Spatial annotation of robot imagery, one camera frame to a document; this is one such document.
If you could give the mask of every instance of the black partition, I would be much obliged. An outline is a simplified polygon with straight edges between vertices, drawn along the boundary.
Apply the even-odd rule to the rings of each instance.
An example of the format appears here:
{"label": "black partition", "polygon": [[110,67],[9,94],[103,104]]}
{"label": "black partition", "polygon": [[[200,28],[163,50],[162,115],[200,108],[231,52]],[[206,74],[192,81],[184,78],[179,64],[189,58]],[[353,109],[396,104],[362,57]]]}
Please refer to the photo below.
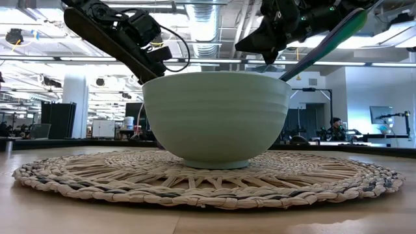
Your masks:
{"label": "black partition", "polygon": [[51,124],[49,139],[72,137],[76,103],[42,103],[42,124]]}

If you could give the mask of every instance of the pillar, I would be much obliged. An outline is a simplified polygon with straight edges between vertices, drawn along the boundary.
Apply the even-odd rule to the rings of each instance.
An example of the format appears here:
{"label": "pillar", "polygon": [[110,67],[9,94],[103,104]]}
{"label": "pillar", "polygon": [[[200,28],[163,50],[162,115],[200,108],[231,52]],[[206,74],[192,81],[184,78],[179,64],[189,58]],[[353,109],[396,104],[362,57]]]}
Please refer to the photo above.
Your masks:
{"label": "pillar", "polygon": [[[411,63],[416,63],[416,53],[409,52],[409,61]],[[410,135],[413,137],[413,148],[416,148],[416,68],[412,68],[410,71],[410,90],[411,90],[411,104],[412,109],[410,109]]]}
{"label": "pillar", "polygon": [[72,138],[86,138],[88,117],[88,82],[82,72],[69,71],[64,78],[62,103],[76,103]]}

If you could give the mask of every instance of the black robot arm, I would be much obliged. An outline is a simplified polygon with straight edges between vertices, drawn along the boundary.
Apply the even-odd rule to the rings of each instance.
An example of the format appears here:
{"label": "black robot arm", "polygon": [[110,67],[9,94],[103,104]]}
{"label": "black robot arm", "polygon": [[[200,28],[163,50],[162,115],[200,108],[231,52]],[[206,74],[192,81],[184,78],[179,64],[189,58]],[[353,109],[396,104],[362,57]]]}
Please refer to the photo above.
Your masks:
{"label": "black robot arm", "polygon": [[351,11],[370,9],[378,0],[263,0],[258,29],[235,45],[237,51],[262,54],[272,64],[287,44],[330,31]]}
{"label": "black robot arm", "polygon": [[164,75],[163,61],[172,58],[169,47],[146,47],[161,33],[161,26],[139,8],[129,17],[99,0],[61,0],[68,5],[65,24],[81,38],[123,62],[145,83]]}

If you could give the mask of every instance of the green spatula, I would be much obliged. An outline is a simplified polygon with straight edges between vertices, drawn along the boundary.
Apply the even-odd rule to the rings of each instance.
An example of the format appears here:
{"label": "green spatula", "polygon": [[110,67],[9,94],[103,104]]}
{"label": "green spatula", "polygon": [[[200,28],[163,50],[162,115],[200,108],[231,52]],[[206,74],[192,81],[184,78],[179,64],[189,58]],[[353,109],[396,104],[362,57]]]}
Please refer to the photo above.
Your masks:
{"label": "green spatula", "polygon": [[306,68],[312,66],[316,61],[325,57],[333,51],[339,44],[358,32],[367,20],[367,11],[357,8],[346,16],[324,39],[321,43],[300,60],[292,69],[284,73],[280,79],[288,81],[295,77]]}

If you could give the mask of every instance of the bowl base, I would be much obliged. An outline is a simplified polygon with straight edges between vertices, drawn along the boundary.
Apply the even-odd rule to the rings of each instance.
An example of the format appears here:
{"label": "bowl base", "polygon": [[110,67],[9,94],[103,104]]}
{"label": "bowl base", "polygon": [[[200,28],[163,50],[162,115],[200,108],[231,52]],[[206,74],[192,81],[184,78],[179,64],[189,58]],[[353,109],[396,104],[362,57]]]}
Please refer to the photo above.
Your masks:
{"label": "bowl base", "polygon": [[248,160],[234,161],[234,162],[201,162],[184,160],[185,166],[202,169],[236,169],[248,166]]}

